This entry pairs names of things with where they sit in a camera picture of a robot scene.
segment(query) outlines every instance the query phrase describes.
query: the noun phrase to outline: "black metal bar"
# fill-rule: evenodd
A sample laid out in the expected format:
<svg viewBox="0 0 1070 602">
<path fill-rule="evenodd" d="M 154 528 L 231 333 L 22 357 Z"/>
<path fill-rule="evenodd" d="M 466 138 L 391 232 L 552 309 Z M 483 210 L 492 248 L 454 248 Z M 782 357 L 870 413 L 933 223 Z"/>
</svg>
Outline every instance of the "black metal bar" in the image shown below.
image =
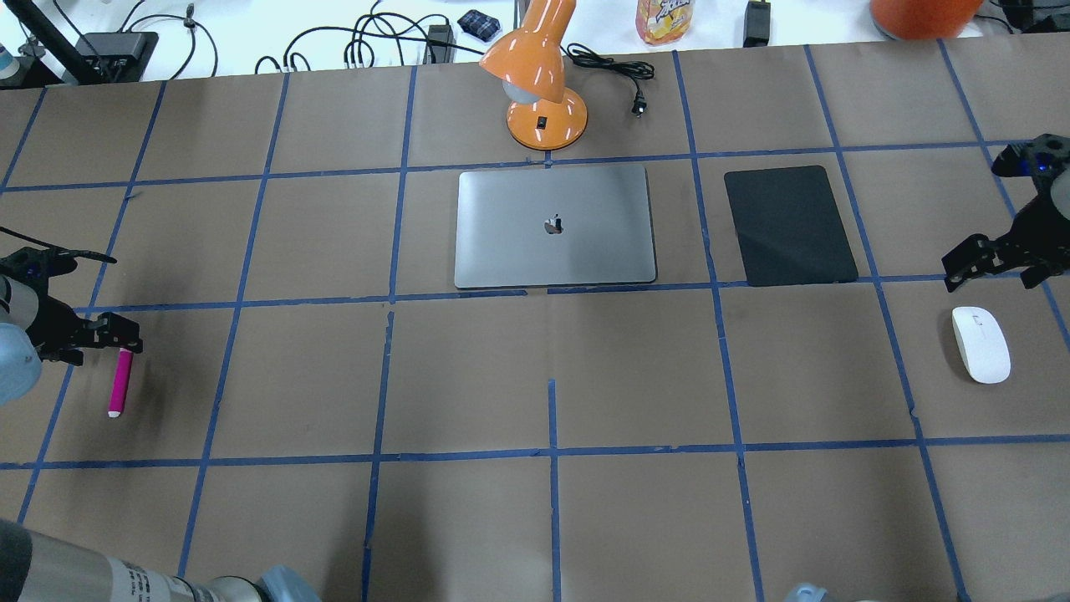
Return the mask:
<svg viewBox="0 0 1070 602">
<path fill-rule="evenodd" d="M 89 63 L 86 62 L 81 53 L 67 42 L 66 37 L 63 37 L 60 30 L 56 29 L 56 26 L 33 3 L 33 0 L 3 0 L 3 3 L 7 5 L 7 9 L 11 10 L 12 14 L 18 20 L 22 21 L 22 25 L 31 33 L 37 36 L 37 40 L 45 45 L 45 48 L 48 48 L 56 59 L 71 72 L 71 75 L 78 80 L 78 83 L 105 82 L 104 76 L 89 66 Z"/>
</svg>

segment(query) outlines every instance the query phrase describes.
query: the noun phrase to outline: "white floor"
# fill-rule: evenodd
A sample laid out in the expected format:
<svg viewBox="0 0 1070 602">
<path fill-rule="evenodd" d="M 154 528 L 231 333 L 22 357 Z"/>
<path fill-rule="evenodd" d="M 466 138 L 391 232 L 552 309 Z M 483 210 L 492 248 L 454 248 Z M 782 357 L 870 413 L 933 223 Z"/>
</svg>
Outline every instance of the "white floor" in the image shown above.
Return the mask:
<svg viewBox="0 0 1070 602">
<path fill-rule="evenodd" d="M 666 46 L 646 46 L 636 34 L 633 0 L 580 0 L 569 25 L 565 42 L 579 42 L 602 53 L 646 52 L 664 49 L 732 48 L 743 40 L 745 0 L 694 0 L 694 21 L 691 31 L 681 41 Z M 50 0 L 35 0 L 42 11 L 68 40 L 77 38 Z M 119 27 L 133 0 L 60 0 L 61 5 L 82 32 L 112 31 Z M 869 16 L 869 0 L 773 0 L 773 41 L 775 45 L 829 44 L 883 40 Z M 149 0 L 138 9 L 138 16 L 153 13 L 182 15 L 186 0 Z M 286 45 L 305 29 L 323 26 L 352 27 L 365 14 L 372 0 L 200 0 L 195 2 L 195 18 L 202 22 L 219 46 L 219 75 L 253 73 L 258 58 L 264 55 L 280 59 Z M 441 13 L 454 21 L 457 43 L 485 50 L 487 44 L 463 33 L 456 19 L 470 9 L 498 18 L 503 29 L 514 24 L 511 0 L 385 0 L 379 11 L 418 18 Z M 982 14 L 996 14 L 988 3 Z M 425 22 L 437 22 L 429 19 Z M 141 24 L 138 29 L 160 33 L 159 46 L 152 57 L 144 79 L 166 79 L 185 60 L 189 37 L 178 20 L 158 19 Z M 1003 26 L 975 19 L 962 36 L 1004 34 Z M 18 21 L 0 5 L 0 44 L 17 48 L 24 40 Z M 347 42 L 345 32 L 324 31 L 307 35 L 295 50 L 308 58 L 315 70 L 342 68 L 341 49 Z M 212 51 L 203 34 L 198 34 L 197 53 L 181 77 L 205 77 L 212 70 Z M 393 42 L 374 43 L 377 64 L 399 64 Z M 423 44 L 402 45 L 406 64 L 417 62 Z M 455 61 L 473 61 L 477 55 L 458 50 Z M 46 63 L 60 72 L 49 56 Z"/>
</svg>

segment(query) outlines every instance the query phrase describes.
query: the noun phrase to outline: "grid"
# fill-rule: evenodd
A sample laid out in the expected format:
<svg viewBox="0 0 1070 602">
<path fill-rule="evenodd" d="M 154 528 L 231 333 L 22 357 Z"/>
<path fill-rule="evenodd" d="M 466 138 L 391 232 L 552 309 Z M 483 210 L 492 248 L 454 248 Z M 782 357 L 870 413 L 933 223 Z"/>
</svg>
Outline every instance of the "grid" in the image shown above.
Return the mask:
<svg viewBox="0 0 1070 602">
<path fill-rule="evenodd" d="M 874 259 L 873 249 L 870 244 L 869 236 L 867 234 L 866 222 L 862 219 L 862 214 L 859 209 L 858 200 L 856 198 L 855 190 L 852 185 L 851 173 L 849 172 L 847 163 L 844 158 L 844 153 L 891 151 L 891 150 L 979 148 L 982 151 L 981 152 L 982 156 L 978 157 L 978 161 L 980 161 L 980 159 L 983 157 L 983 159 L 987 163 L 990 163 L 992 160 L 992 156 L 989 151 L 990 145 L 1006 144 L 1014 141 L 1020 141 L 1020 140 L 989 140 L 983 137 L 981 128 L 978 125 L 977 118 L 975 117 L 970 104 L 967 99 L 966 92 L 964 91 L 962 82 L 960 81 L 959 74 L 957 73 L 956 66 L 952 63 L 951 57 L 948 53 L 947 47 L 943 42 L 939 42 L 938 44 L 948 73 L 954 83 L 956 90 L 959 95 L 959 99 L 962 103 L 962 108 L 969 119 L 970 125 L 976 136 L 976 140 L 966 142 L 842 145 L 839 140 L 836 124 L 834 123 L 832 113 L 829 110 L 828 102 L 826 99 L 822 84 L 822 78 L 821 75 L 819 74 L 813 52 L 811 48 L 807 46 L 804 48 L 804 50 L 806 53 L 807 63 L 809 65 L 810 75 L 812 77 L 813 84 L 816 88 L 817 96 L 821 102 L 821 108 L 825 118 L 826 126 L 828 128 L 828 134 L 831 139 L 830 145 L 809 146 L 809 148 L 784 148 L 784 149 L 754 149 L 746 151 L 719 151 L 719 152 L 698 151 L 696 142 L 694 125 L 692 123 L 692 113 L 688 104 L 688 87 L 687 82 L 685 81 L 684 72 L 681 66 L 679 55 L 673 51 L 672 60 L 673 60 L 673 65 L 675 67 L 675 77 L 678 84 L 681 101 L 683 103 L 684 119 L 687 130 L 687 139 L 689 148 L 687 153 L 641 155 L 641 156 L 632 155 L 632 156 L 621 156 L 621 157 L 606 156 L 606 157 L 594 157 L 594 158 L 554 158 L 552 153 L 546 152 L 544 159 L 541 161 L 541 164 L 546 168 L 552 168 L 553 166 L 556 165 L 582 165 L 582 164 L 598 164 L 598 163 L 614 163 L 614 161 L 647 163 L 647 161 L 661 161 L 661 160 L 673 160 L 673 159 L 686 159 L 690 161 L 692 176 L 693 176 L 693 185 L 698 200 L 697 210 L 702 231 L 702 241 L 704 246 L 706 267 L 708 271 L 708 280 L 657 282 L 651 284 L 551 287 L 547 289 L 546 292 L 548 294 L 553 295 L 553 294 L 586 294 L 586 293 L 653 291 L 653 290 L 708 290 L 710 292 L 714 305 L 714 315 L 716 320 L 716 331 L 718 338 L 718 346 L 720 351 L 721 369 L 723 371 L 723 377 L 728 396 L 728 405 L 729 405 L 728 410 L 732 427 L 732 443 L 720 444 L 720 445 L 572 447 L 572 448 L 560 447 L 557 444 L 556 382 L 553 379 L 551 379 L 547 384 L 547 403 L 548 403 L 547 417 L 549 427 L 549 442 L 548 446 L 546 447 L 525 448 L 525 449 L 502 449 L 502 450 L 491 450 L 491 451 L 470 451 L 470 452 L 384 453 L 382 444 L 383 444 L 383 431 L 384 431 L 384 421 L 385 421 L 386 404 L 387 404 L 387 389 L 388 389 L 389 371 L 391 371 L 392 344 L 393 344 L 393 335 L 395 325 L 395 313 L 391 311 L 387 314 L 384 338 L 383 338 L 383 357 L 382 357 L 381 381 L 379 388 L 379 406 L 377 414 L 374 446 L 372 453 L 349 454 L 349 456 L 281 457 L 281 458 L 280 457 L 212 458 L 212 447 L 213 447 L 213 439 L 215 436 L 216 422 L 218 419 L 219 405 L 223 400 L 224 389 L 227 383 L 228 369 L 230 367 L 230 360 L 231 360 L 231 353 L 234 349 L 234 342 L 238 335 L 239 323 L 243 310 L 249 308 L 268 308 L 268 307 L 357 305 L 357 304 L 387 304 L 391 307 L 394 307 L 395 305 L 398 304 L 426 303 L 426 300 L 445 299 L 445 298 L 523 296 L 529 294 L 529 292 L 523 289 L 443 291 L 437 293 L 408 293 L 408 294 L 399 293 L 397 288 L 398 257 L 399 257 L 399 247 L 401 244 L 402 216 L 404 215 L 404 210 L 406 210 L 404 207 L 406 180 L 409 173 L 422 172 L 422 171 L 435 171 L 435 170 L 523 167 L 523 166 L 536 165 L 537 163 L 503 161 L 503 163 L 491 163 L 491 164 L 410 166 L 409 148 L 412 135 L 412 126 L 413 126 L 414 96 L 416 93 L 416 84 L 417 84 L 417 70 L 416 67 L 412 67 L 410 68 L 409 83 L 408 83 L 408 98 L 407 98 L 407 109 L 404 119 L 401 161 L 400 166 L 397 168 L 274 172 L 272 170 L 272 161 L 275 154 L 275 145 L 278 139 L 280 123 L 282 121 L 284 108 L 287 102 L 287 93 L 290 86 L 290 75 L 286 74 L 282 78 L 281 94 L 279 96 L 277 110 L 275 113 L 274 125 L 272 128 L 272 138 L 268 150 L 266 161 L 264 163 L 263 169 L 260 173 L 249 173 L 245 175 L 200 176 L 200 177 L 182 177 L 182 179 L 154 179 L 154 180 L 139 179 L 138 174 L 141 167 L 141 163 L 146 155 L 146 151 L 149 146 L 150 138 L 153 133 L 153 127 L 159 114 L 160 105 L 164 101 L 164 95 L 167 89 L 167 83 L 164 82 L 159 87 L 159 91 L 155 99 L 155 105 L 152 110 L 152 115 L 149 120 L 149 124 L 144 132 L 144 136 L 140 145 L 140 150 L 137 155 L 137 159 L 135 161 L 134 169 L 128 180 L 94 182 L 94 183 L 74 182 L 68 184 L 11 186 L 9 185 L 9 183 L 11 181 L 13 172 L 15 171 L 16 163 L 18 161 L 19 155 L 26 144 L 27 139 L 31 134 L 34 121 L 36 120 L 37 113 L 41 110 L 42 103 L 44 102 L 48 93 L 47 90 L 43 90 L 36 101 L 36 104 L 33 108 L 32 114 L 30 115 L 26 129 L 22 133 L 21 139 L 19 140 L 14 157 L 6 169 L 2 182 L 0 182 L 0 194 L 3 194 L 4 191 L 80 189 L 80 188 L 97 188 L 97 187 L 124 188 L 125 189 L 124 199 L 120 206 L 119 214 L 114 221 L 114 226 L 112 228 L 111 235 L 106 249 L 108 253 L 112 252 L 114 249 L 116 241 L 119 236 L 120 229 L 122 228 L 123 225 L 123 217 L 126 212 L 128 202 L 131 200 L 131 195 L 133 194 L 134 188 L 136 186 L 141 187 L 141 186 L 154 186 L 154 185 L 166 185 L 166 184 L 189 184 L 189 183 L 224 182 L 224 181 L 258 181 L 259 189 L 257 192 L 257 200 L 253 212 L 251 221 L 249 223 L 249 231 L 247 235 L 247 243 L 245 245 L 238 293 L 233 300 L 219 300 L 219 303 L 168 304 L 168 305 L 144 305 L 144 306 L 114 306 L 114 307 L 98 306 L 96 304 L 96 300 L 100 295 L 101 288 L 107 273 L 107 266 L 102 265 L 95 279 L 95 284 L 93 287 L 93 292 L 90 297 L 89 305 L 83 308 L 77 309 L 78 312 L 85 313 L 86 315 L 89 315 L 90 313 L 98 313 L 104 311 L 127 312 L 127 313 L 168 312 L 168 311 L 188 311 L 188 310 L 232 311 L 230 329 L 224 352 L 223 365 L 219 372 L 215 400 L 212 408 L 211 418 L 209 421 L 208 431 L 204 436 L 203 451 L 200 458 L 170 459 L 170 460 L 144 459 L 144 460 L 132 460 L 132 461 L 46 461 L 45 459 L 49 448 L 50 439 L 56 423 L 59 419 L 60 412 L 62 410 L 64 402 L 64 397 L 74 372 L 73 369 L 68 368 L 64 375 L 62 386 L 60 387 L 60 392 L 58 399 L 56 400 L 55 408 L 52 411 L 48 428 L 45 432 L 44 439 L 41 444 L 40 453 L 37 454 L 35 462 L 0 463 L 0 470 L 32 472 L 29 485 L 27 488 L 26 495 L 21 505 L 21 510 L 18 515 L 19 522 L 22 522 L 26 519 L 27 512 L 29 511 L 30 506 L 33 501 L 34 489 L 37 482 L 37 477 L 43 470 L 68 470 L 78 468 L 135 468 L 135 467 L 197 468 L 198 469 L 197 481 L 194 490 L 193 500 L 189 507 L 189 515 L 186 523 L 185 537 L 184 537 L 181 559 L 179 564 L 179 571 L 178 571 L 180 575 L 184 575 L 189 559 L 189 552 L 190 552 L 194 531 L 197 526 L 198 512 L 201 500 L 201 494 L 204 488 L 205 474 L 209 467 L 314 465 L 314 464 L 347 464 L 347 463 L 368 464 L 370 465 L 371 477 L 369 483 L 369 497 L 367 506 L 368 510 L 367 510 L 366 528 L 365 528 L 365 554 L 363 557 L 363 565 L 362 565 L 363 577 L 362 577 L 362 588 L 361 588 L 362 598 L 366 600 L 369 597 L 370 575 L 374 567 L 374 558 L 371 552 L 370 540 L 372 538 L 376 527 L 379 475 L 380 475 L 380 467 L 382 466 L 382 464 L 410 463 L 410 462 L 452 462 L 452 461 L 470 461 L 470 460 L 544 457 L 548 458 L 550 461 L 549 496 L 550 496 L 550 507 L 552 509 L 552 515 L 551 515 L 552 560 L 553 560 L 552 592 L 554 600 L 562 600 L 562 568 L 561 568 L 562 536 L 561 536 L 561 516 L 560 516 L 561 509 L 559 504 L 559 459 L 563 457 L 578 457 L 578 456 L 692 454 L 692 453 L 734 454 L 736 458 L 737 475 L 740 489 L 742 519 L 746 530 L 748 553 L 753 576 L 753 586 L 758 600 L 762 601 L 765 600 L 767 596 L 763 587 L 762 568 L 760 566 L 758 540 L 754 528 L 755 519 L 751 509 L 751 499 L 750 499 L 750 491 L 749 491 L 749 482 L 748 482 L 748 474 L 746 465 L 748 452 L 788 451 L 788 450 L 916 448 L 920 454 L 922 466 L 924 468 L 924 475 L 928 481 L 929 492 L 932 497 L 933 508 L 938 522 L 941 537 L 944 543 L 944 549 L 948 558 L 948 562 L 951 568 L 951 574 L 954 580 L 956 589 L 959 593 L 959 597 L 962 600 L 968 601 L 969 593 L 967 592 L 966 585 L 963 581 L 963 575 L 960 570 L 959 560 L 956 553 L 954 542 L 952 541 L 951 531 L 948 527 L 947 518 L 945 515 L 944 506 L 941 498 L 941 491 L 936 482 L 936 476 L 933 470 L 932 461 L 929 454 L 930 448 L 946 447 L 946 446 L 1070 443 L 1070 434 L 934 438 L 934 437 L 927 437 L 924 435 L 921 422 L 918 419 L 918 417 L 915 416 L 914 414 L 915 411 L 914 397 L 912 393 L 911 383 L 907 377 L 903 355 L 900 350 L 900 343 L 897 337 L 896 325 L 893 324 L 891 312 L 889 311 L 888 307 L 888 300 L 885 296 L 884 283 L 901 282 L 901 281 L 939 280 L 943 278 L 943 275 L 942 274 L 918 274 L 918 275 L 880 274 L 877 268 L 877 263 Z M 801 442 L 801 443 L 758 443 L 758 442 L 744 441 L 744 435 L 740 429 L 739 411 L 736 404 L 735 385 L 733 381 L 732 355 L 731 355 L 729 337 L 727 336 L 725 333 L 721 292 L 725 289 L 746 287 L 747 282 L 742 280 L 722 281 L 718 278 L 717 266 L 715 265 L 714 262 L 714 254 L 710 251 L 710 233 L 709 233 L 709 227 L 706 221 L 707 213 L 703 194 L 704 182 L 700 173 L 700 159 L 717 158 L 717 157 L 736 157 L 736 156 L 801 155 L 801 154 L 815 154 L 815 153 L 835 154 L 837 163 L 839 165 L 840 173 L 843 177 L 844 184 L 846 185 L 847 197 L 851 201 L 851 207 L 855 218 L 855 225 L 857 226 L 858 231 L 861 235 L 861 242 L 865 249 L 866 260 L 869 265 L 871 274 L 869 276 L 861 276 L 858 281 L 865 283 L 871 283 L 876 292 L 881 314 L 884 321 L 884 327 L 887 333 L 889 343 L 891 345 L 892 355 L 895 357 L 897 370 L 899 373 L 900 384 L 906 400 L 907 411 L 910 413 L 914 428 L 913 438 L 878 439 L 878 441 L 827 441 L 827 442 Z M 266 299 L 246 298 L 245 289 L 248 278 L 249 265 L 253 257 L 254 244 L 257 238 L 260 213 L 263 206 L 264 194 L 269 181 L 276 179 L 290 179 L 290 177 L 330 177 L 336 175 L 355 175 L 355 174 L 371 174 L 371 173 L 396 173 L 399 176 L 394 231 L 393 231 L 393 244 L 391 253 L 388 293 L 385 295 L 369 295 L 360 297 L 303 297 L 303 298 L 266 298 Z M 1008 194 L 1006 187 L 998 177 L 995 177 L 995 182 L 996 185 L 998 186 L 998 189 L 1003 196 L 1003 199 L 1007 205 L 1010 215 L 1013 215 L 1014 206 L 1011 203 L 1010 195 Z M 1014 277 L 1014 276 L 1015 274 L 1004 274 L 997 277 Z M 1058 325 L 1064 342 L 1066 343 L 1068 351 L 1070 351 L 1070 333 L 1068 333 L 1065 319 L 1060 313 L 1055 293 L 1052 291 L 1051 287 L 1048 283 L 1043 284 L 1043 291 L 1044 295 L 1046 296 L 1051 311 Z M 779 595 L 780 592 L 768 592 L 768 598 L 775 599 Z"/>
</svg>

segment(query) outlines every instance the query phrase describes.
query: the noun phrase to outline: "lamp base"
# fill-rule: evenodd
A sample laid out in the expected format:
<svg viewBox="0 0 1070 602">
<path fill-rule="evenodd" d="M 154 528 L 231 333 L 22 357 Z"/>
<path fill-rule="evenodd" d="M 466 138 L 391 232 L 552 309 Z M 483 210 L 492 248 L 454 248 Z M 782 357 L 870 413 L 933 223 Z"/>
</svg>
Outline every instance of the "lamp base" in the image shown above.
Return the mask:
<svg viewBox="0 0 1070 602">
<path fill-rule="evenodd" d="M 565 97 L 560 103 L 545 99 L 531 105 L 513 103 L 505 121 L 521 144 L 535 150 L 557 150 L 583 134 L 587 126 L 587 105 L 579 94 L 565 88 Z"/>
</svg>

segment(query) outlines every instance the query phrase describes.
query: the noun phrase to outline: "black mouse pad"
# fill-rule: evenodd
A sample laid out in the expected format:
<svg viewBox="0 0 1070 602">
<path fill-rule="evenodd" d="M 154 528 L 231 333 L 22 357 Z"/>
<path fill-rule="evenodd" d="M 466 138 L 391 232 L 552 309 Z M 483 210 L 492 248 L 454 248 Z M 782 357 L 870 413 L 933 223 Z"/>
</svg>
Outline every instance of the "black mouse pad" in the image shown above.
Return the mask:
<svg viewBox="0 0 1070 602">
<path fill-rule="evenodd" d="M 824 167 L 730 171 L 724 185 L 751 285 L 858 279 Z"/>
</svg>

